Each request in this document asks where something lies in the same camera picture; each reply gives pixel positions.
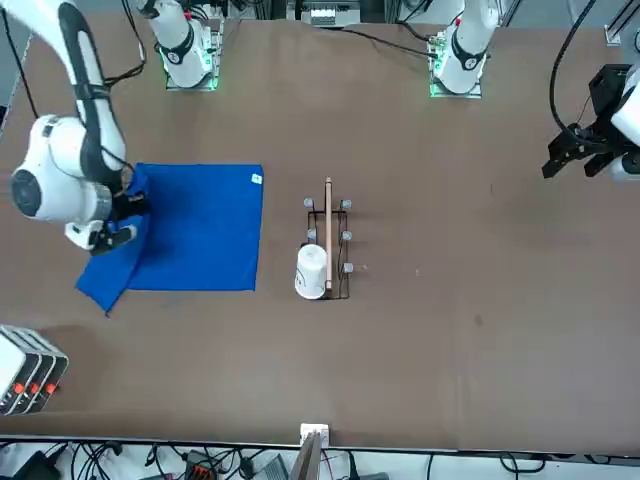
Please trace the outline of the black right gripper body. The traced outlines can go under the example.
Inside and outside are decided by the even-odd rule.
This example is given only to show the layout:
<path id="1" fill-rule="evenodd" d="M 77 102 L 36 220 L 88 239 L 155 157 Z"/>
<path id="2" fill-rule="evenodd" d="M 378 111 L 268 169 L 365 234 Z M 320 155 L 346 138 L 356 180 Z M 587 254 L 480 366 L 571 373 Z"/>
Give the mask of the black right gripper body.
<path id="1" fill-rule="evenodd" d="M 143 216 L 150 211 L 147 195 L 143 190 L 128 193 L 124 188 L 110 186 L 111 213 L 109 220 L 119 222 L 133 216 Z"/>

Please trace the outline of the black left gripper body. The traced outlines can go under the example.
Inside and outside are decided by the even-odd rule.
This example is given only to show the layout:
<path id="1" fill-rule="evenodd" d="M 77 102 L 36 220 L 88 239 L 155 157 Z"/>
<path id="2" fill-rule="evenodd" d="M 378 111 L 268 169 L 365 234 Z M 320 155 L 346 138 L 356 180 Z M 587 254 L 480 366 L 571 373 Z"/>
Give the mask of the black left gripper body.
<path id="1" fill-rule="evenodd" d="M 617 151 L 631 145 L 611 121 L 623 97 L 630 70 L 630 64 L 606 64 L 589 82 L 595 120 L 584 128 L 578 123 L 572 127 L 575 135 L 581 140 L 581 151 Z"/>

